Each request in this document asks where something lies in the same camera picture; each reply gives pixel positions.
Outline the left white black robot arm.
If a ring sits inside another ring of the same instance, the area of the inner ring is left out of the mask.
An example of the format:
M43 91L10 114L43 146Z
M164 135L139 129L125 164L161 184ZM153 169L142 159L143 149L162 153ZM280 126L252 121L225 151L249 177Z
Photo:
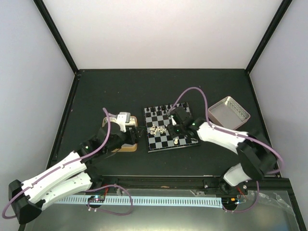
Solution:
M9 184L9 205L20 225L36 219L43 210L55 202L79 192L93 193L117 185L105 185L97 172L98 157L110 157L124 144L138 143L143 129L131 127L123 132L117 125L98 130L89 140L80 144L76 151L43 173L23 182Z

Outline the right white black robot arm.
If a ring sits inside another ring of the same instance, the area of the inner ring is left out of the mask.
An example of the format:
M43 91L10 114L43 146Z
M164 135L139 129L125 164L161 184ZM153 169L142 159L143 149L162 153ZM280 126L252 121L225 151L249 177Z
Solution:
M237 132L205 122L203 119L167 126L172 137L183 135L187 138L210 142L238 155L239 163L230 167L219 181L219 189L229 194L236 186L247 180L262 180L272 171L277 157L269 146L247 132Z

